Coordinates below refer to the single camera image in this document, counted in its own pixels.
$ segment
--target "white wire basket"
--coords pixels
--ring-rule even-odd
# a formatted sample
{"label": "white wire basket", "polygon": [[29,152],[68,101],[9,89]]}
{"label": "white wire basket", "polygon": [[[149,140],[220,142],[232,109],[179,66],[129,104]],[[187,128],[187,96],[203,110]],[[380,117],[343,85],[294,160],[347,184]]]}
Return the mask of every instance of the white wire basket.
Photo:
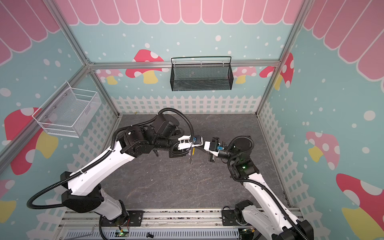
{"label": "white wire basket", "polygon": [[51,135],[80,137],[101,105],[99,93],[68,86],[48,107],[32,117]]}

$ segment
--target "gray marble surface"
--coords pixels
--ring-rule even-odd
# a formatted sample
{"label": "gray marble surface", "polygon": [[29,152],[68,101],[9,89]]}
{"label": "gray marble surface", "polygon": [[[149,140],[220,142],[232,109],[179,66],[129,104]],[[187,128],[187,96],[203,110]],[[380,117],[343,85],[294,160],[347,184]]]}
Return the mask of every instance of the gray marble surface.
{"label": "gray marble surface", "polygon": [[[154,115],[124,115],[119,127],[149,120]],[[180,126],[189,133],[180,117]],[[219,137],[228,144],[238,135],[250,135],[255,142],[251,159],[263,174],[277,197],[286,204],[281,183],[268,153],[259,124],[254,114],[187,114],[195,135],[205,141]],[[220,159],[208,161],[208,154],[195,150],[189,156],[169,158],[168,152],[143,154],[123,165],[101,182],[102,188],[113,198],[121,199],[131,209],[141,208],[201,208],[234,207],[249,199],[259,206],[253,196],[230,178],[227,165]]]}

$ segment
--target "wire mesh basket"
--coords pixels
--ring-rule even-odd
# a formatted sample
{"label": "wire mesh basket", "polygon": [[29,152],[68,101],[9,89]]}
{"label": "wire mesh basket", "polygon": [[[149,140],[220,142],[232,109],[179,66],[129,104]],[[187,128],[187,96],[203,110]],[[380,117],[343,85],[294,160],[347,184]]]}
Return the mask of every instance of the wire mesh basket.
{"label": "wire mesh basket", "polygon": [[32,117],[46,133],[80,137],[99,109],[101,100],[98,92],[69,86],[42,111],[45,104]]}
{"label": "wire mesh basket", "polygon": [[231,90],[230,56],[171,58],[172,91]]}

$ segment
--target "white picket fence illustration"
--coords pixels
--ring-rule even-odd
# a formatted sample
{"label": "white picket fence illustration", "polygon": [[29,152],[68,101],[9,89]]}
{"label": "white picket fence illustration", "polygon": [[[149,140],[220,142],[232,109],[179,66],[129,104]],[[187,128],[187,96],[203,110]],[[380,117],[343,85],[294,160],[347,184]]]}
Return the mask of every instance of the white picket fence illustration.
{"label": "white picket fence illustration", "polygon": [[272,150],[272,157],[276,163],[283,184],[289,189],[287,197],[294,207],[299,207],[304,219],[308,220],[314,229],[315,239],[329,240],[330,230],[321,223],[321,212],[315,210],[315,199],[309,196],[308,185],[302,181],[303,173],[297,170],[297,162],[292,158],[293,152],[288,150],[288,143],[284,141],[278,120],[272,114],[270,103],[266,102],[260,113],[262,128],[266,134],[267,143]]}
{"label": "white picket fence illustration", "polygon": [[[102,147],[107,140],[108,133],[111,131],[115,116],[110,107],[104,104],[102,104],[102,109],[99,109],[99,113],[99,116],[96,116],[96,121],[92,122],[92,129],[87,129],[88,137],[83,137],[84,144],[78,145],[79,153],[73,154],[74,162],[67,164],[70,172],[75,172],[85,166],[103,151]],[[55,188],[55,196],[45,202],[47,204],[61,203],[61,194],[65,190],[64,187]],[[39,224],[35,229],[26,232],[28,238],[30,240],[52,239],[65,210],[66,207],[47,209],[44,213],[36,215]]]}
{"label": "white picket fence illustration", "polygon": [[157,113],[162,108],[175,108],[183,113],[254,113],[256,112],[262,97],[246,98],[238,96],[231,98],[230,96],[223,98],[222,96],[215,98],[212,96],[208,98],[204,96],[200,98],[181,97],[169,98],[166,96],[164,99],[158,96],[157,98],[142,98],[134,97],[133,99],[127,97],[123,99],[119,97],[116,99],[112,97],[112,101],[121,113],[128,114],[148,114]]}

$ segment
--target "black wire basket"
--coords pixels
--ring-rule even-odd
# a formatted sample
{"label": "black wire basket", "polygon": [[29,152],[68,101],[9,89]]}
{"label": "black wire basket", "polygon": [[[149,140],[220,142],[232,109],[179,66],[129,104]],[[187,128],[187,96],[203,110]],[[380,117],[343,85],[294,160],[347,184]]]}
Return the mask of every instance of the black wire basket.
{"label": "black wire basket", "polygon": [[172,91],[231,90],[230,56],[171,58]]}

